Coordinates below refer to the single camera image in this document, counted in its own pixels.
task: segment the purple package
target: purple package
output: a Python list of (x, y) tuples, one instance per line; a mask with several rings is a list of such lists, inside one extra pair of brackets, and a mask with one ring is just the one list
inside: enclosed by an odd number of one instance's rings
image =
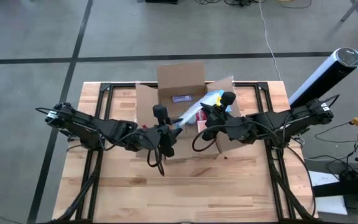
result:
[(172, 101), (174, 103), (186, 102), (186, 101), (192, 101), (192, 100), (193, 100), (193, 97), (191, 95), (172, 96)]

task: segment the red object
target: red object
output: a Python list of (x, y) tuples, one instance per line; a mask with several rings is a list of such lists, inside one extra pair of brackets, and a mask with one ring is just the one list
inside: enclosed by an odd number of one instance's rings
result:
[(203, 110), (199, 110), (199, 112), (196, 113), (196, 120), (206, 121), (206, 115), (204, 114)]

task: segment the small object in box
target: small object in box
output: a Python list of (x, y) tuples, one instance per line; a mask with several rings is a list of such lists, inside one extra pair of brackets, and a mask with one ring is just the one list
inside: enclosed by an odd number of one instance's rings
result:
[(172, 101), (174, 103), (189, 102), (189, 101), (192, 101), (192, 100), (193, 100), (193, 97), (191, 95), (172, 96)]
[(197, 118), (197, 121), (206, 121), (207, 117), (204, 113), (203, 110), (199, 110), (197, 113), (196, 113), (196, 118)]
[(199, 132), (199, 133), (200, 133), (202, 130), (206, 129), (205, 122), (206, 122), (206, 121), (197, 121), (197, 128), (198, 128), (198, 132)]
[[(195, 104), (193, 104), (184, 114), (180, 116), (182, 121), (180, 121), (176, 127), (180, 128), (185, 124), (195, 124), (196, 123), (196, 114), (202, 109), (201, 103), (206, 105), (213, 106), (216, 104), (218, 98), (222, 97), (224, 90), (214, 90), (208, 92), (204, 97), (199, 99)], [(226, 108), (226, 112), (230, 112), (231, 107)]]

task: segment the cylindrical speaker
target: cylindrical speaker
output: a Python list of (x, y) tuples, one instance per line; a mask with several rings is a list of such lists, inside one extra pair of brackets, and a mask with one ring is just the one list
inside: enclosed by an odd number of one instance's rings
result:
[(335, 50), (292, 94), (289, 99), (291, 108), (320, 98), (356, 68), (358, 68), (358, 51), (351, 48)]

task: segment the white cable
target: white cable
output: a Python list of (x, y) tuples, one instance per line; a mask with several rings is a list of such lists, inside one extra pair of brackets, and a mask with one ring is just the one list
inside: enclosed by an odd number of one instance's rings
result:
[(270, 48), (269, 42), (267, 41), (267, 29), (266, 29), (266, 21), (264, 19), (264, 14), (262, 12), (262, 0), (259, 0), (259, 10), (260, 10), (260, 18), (262, 18), (263, 22), (264, 22), (264, 27), (265, 27), (265, 41), (268, 47), (268, 50), (270, 51), (270, 53), (272, 54), (273, 60), (274, 60), (274, 67), (276, 68), (277, 74), (278, 74), (278, 79), (281, 81), (281, 74), (280, 71), (278, 71), (277, 68), (277, 61), (276, 61), (276, 57), (274, 57), (273, 54), (273, 50), (272, 48)]

